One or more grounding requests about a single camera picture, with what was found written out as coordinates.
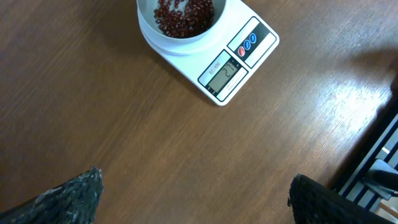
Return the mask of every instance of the black object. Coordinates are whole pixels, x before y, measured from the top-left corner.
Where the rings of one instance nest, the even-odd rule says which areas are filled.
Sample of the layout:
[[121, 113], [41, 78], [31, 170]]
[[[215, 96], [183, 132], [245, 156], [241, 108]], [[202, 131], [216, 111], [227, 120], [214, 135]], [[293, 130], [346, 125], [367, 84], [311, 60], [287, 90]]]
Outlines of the black object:
[[394, 191], [398, 190], [398, 174], [383, 170], [375, 170], [374, 172], [368, 173], [368, 175], [369, 178], [372, 178], [381, 186]]
[[398, 168], [398, 102], [392, 99], [379, 116], [370, 134], [362, 142], [358, 153], [351, 158], [348, 166], [331, 188], [344, 198], [370, 210], [377, 209], [382, 198], [389, 198], [392, 192], [377, 190], [367, 182], [368, 172], [377, 160], [392, 169]]
[[297, 224], [392, 223], [302, 174], [297, 174], [294, 178], [289, 196], [288, 205], [291, 204], [293, 208], [294, 220]]
[[101, 170], [91, 170], [4, 213], [3, 223], [93, 223], [104, 187]]

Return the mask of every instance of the wooden surface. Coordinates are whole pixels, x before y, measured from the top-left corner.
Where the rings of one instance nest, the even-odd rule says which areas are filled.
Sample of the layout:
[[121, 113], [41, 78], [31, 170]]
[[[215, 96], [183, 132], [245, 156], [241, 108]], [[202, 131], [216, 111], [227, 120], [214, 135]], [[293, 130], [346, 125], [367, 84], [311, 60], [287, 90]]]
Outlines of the wooden surface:
[[398, 1], [250, 0], [280, 45], [217, 107], [145, 43], [134, 0], [3, 0], [0, 210], [95, 164], [96, 223], [293, 223], [390, 97]]

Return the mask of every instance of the scale label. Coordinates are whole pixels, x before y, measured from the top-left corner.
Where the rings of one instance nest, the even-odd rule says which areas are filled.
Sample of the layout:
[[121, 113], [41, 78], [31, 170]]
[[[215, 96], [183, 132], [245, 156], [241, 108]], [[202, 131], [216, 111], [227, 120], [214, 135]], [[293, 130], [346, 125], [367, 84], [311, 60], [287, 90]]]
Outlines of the scale label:
[[205, 70], [205, 72], [203, 72], [203, 74], [199, 77], [198, 81], [200, 82], [200, 84], [204, 86], [207, 85], [230, 58], [231, 56], [229, 55], [229, 53], [223, 50]]

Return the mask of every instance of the scale button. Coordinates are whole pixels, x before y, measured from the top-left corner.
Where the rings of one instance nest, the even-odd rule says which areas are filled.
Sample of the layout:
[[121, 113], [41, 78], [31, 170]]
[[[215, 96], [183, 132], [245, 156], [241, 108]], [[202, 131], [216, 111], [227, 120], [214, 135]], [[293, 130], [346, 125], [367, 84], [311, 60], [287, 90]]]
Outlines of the scale button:
[[241, 57], [243, 57], [243, 55], [244, 55], [244, 48], [242, 46], [240, 46], [238, 48], [238, 55], [241, 56]]
[[256, 43], [257, 41], [257, 36], [255, 34], [250, 34], [250, 42], [252, 44]]
[[245, 41], [243, 42], [243, 45], [244, 45], [244, 48], [245, 48], [246, 50], [249, 50], [250, 47], [251, 47], [250, 41], [248, 41], [248, 40], [245, 40]]

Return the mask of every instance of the white bowl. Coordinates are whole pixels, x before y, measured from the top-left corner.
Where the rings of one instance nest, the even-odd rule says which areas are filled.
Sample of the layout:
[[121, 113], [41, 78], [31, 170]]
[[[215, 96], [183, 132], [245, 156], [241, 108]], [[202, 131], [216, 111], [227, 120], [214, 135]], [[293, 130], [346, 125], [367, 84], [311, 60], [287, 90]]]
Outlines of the white bowl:
[[[183, 8], [185, 7], [188, 1], [189, 0], [180, 2], [178, 10], [183, 11]], [[158, 0], [137, 0], [137, 9], [138, 9], [137, 11], [138, 13], [141, 13], [141, 16], [144, 18], [144, 22], [150, 27], [150, 29], [147, 30], [148, 32], [147, 35], [151, 37], [159, 36], [163, 38], [165, 41], [177, 42], [179, 44], [187, 44], [200, 40], [201, 38], [206, 36], [207, 33], [213, 30], [217, 29], [221, 30], [220, 26], [222, 25], [218, 21], [220, 20], [221, 16], [223, 16], [226, 10], [226, 1], [227, 0], [213, 0], [214, 18], [213, 18], [213, 24], [211, 25], [210, 29], [206, 30], [202, 34], [189, 38], [173, 38], [173, 37], [167, 37], [166, 35], [163, 34], [163, 32], [159, 29], [159, 25], [156, 24], [155, 22], [156, 19], [154, 18], [154, 10], [159, 8]]]

